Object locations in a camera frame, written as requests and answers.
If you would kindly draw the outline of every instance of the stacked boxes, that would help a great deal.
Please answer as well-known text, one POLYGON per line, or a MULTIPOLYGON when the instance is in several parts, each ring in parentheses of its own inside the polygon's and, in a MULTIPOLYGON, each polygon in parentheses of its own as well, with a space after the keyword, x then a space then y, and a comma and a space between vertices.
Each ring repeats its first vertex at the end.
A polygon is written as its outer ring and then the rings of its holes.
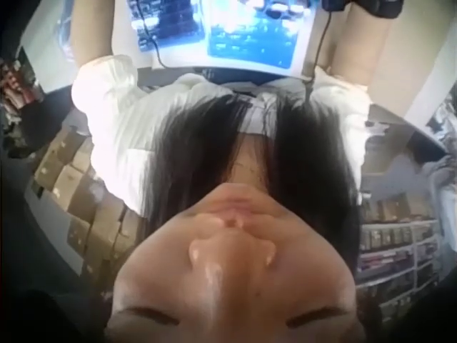
POLYGON ((104 292, 136 244, 142 219, 97 181, 91 168, 91 138, 63 128, 50 143, 34 175, 36 187, 71 217, 67 243, 81 257, 81 278, 104 292))

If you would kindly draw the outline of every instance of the black hair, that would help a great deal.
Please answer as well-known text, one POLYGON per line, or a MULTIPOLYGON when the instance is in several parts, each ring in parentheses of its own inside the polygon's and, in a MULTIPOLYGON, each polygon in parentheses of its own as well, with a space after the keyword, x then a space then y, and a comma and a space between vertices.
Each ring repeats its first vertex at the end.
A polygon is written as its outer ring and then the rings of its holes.
MULTIPOLYGON (((146 178, 148 224, 141 239, 202 199, 227 177, 236 139, 251 102, 227 95, 175 113, 155 141, 146 178)), ((360 220, 357 190, 343 147, 338 114, 325 105, 296 106, 286 96, 265 110, 264 136, 269 194, 332 244, 354 273, 360 220)))

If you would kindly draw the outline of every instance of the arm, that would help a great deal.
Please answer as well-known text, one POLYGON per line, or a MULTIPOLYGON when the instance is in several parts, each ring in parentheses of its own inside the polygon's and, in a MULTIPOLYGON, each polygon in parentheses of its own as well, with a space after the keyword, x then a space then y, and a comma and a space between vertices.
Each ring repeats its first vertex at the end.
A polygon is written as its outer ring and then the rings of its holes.
POLYGON ((111 38, 115 0, 75 0, 71 45, 79 66, 113 54, 111 38))

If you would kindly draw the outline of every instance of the shelf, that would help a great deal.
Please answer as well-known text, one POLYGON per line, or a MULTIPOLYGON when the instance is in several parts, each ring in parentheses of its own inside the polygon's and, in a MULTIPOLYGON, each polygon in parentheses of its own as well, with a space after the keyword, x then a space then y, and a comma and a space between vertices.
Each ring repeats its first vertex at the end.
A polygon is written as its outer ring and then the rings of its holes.
MULTIPOLYGON (((419 245, 419 244, 430 243, 437 238, 438 238, 438 235, 434 234, 432 237, 425 238, 422 241, 418 241, 416 244, 419 245)), ((401 252, 402 250, 411 250, 412 248, 414 248, 414 244, 404 245, 402 247, 397 247, 397 248, 392 248, 392 249, 387 249, 387 250, 379 250, 377 252, 364 252, 363 254, 360 255, 360 257, 361 258, 375 257, 375 256, 379 256, 382 254, 392 254, 394 252, 401 252)))
POLYGON ((426 288, 429 284, 436 281, 438 279, 438 275, 433 275, 427 282, 422 284, 420 287, 416 288, 416 292, 420 292, 422 289, 426 288))
POLYGON ((435 259, 432 258, 430 261, 427 261, 426 263, 424 263, 424 264, 418 266, 417 269, 416 269, 416 271, 418 272, 418 271, 421 270, 422 268, 425 268, 425 267, 427 267, 428 265, 430 265, 430 264, 432 264, 432 263, 434 263, 434 262, 435 262, 435 259))
POLYGON ((429 238, 425 238, 421 241, 418 241, 417 242, 417 245, 419 244, 425 244, 425 243, 430 243, 430 242, 433 242, 435 239, 438 238, 438 235, 437 234, 434 234, 432 237, 429 237, 429 238))
POLYGON ((412 250, 413 247, 414 247, 413 244, 409 244, 409 245, 404 245, 402 247, 392 248, 392 249, 388 249, 388 250, 380 250, 378 252, 364 252, 363 254, 360 255, 360 258, 375 257, 375 256, 379 256, 382 254, 393 254, 396 252, 401 252, 403 250, 405 250, 405 251, 412 250))
POLYGON ((408 295, 413 294, 413 293, 414 293, 414 289, 410 289, 409 291, 404 292, 393 299, 390 299, 388 302, 383 302, 382 304, 379 305, 379 307, 386 307, 390 304, 394 304, 398 300, 403 299, 404 297, 407 297, 408 295))
POLYGON ((368 281, 363 284, 358 284, 356 288, 362 288, 362 287, 371 287, 375 286, 377 284, 382 284, 383 282, 386 282, 391 279, 395 279, 396 277, 400 277, 401 275, 408 274, 409 272, 412 272, 414 270, 414 267, 402 270, 401 272, 396 272, 395 274, 388 275, 387 277, 381 277, 380 279, 376 279, 373 281, 368 281))
POLYGON ((403 223, 381 223, 381 224, 363 224, 363 229, 395 229, 398 227, 417 227, 418 225, 435 224, 436 219, 421 220, 417 222, 403 222, 403 223))

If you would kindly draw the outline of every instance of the cable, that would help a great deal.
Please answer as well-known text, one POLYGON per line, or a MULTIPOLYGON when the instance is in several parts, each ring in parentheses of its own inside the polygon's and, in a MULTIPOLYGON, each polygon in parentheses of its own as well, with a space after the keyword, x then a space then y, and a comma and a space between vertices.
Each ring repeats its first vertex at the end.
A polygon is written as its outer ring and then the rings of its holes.
POLYGON ((144 31, 146 32, 146 35, 148 36, 148 38, 151 41, 151 43, 154 45, 154 48, 155 48, 156 53, 157 53, 157 60, 159 61, 159 64, 164 69, 171 69, 170 66, 167 66, 162 62, 162 58, 160 57, 159 45, 157 44, 157 41, 152 37, 151 32, 149 32, 149 29, 148 29, 148 27, 146 25, 146 20, 144 19, 143 10, 141 9, 139 0, 136 0, 136 7, 138 8, 138 12, 140 14, 141 20, 143 21, 144 31))
POLYGON ((328 28, 330 26, 330 22, 331 22, 331 12, 328 13, 326 26, 323 28, 321 40, 320 40, 319 45, 317 47, 316 58, 314 59, 314 65, 313 65, 313 74, 311 75, 311 79, 309 81, 305 81, 305 84, 312 84, 312 83, 314 83, 314 80, 316 79, 316 67, 317 67, 317 63, 318 63, 318 60, 319 60, 319 55, 321 54, 323 40, 326 38, 327 31, 328 31, 328 28))

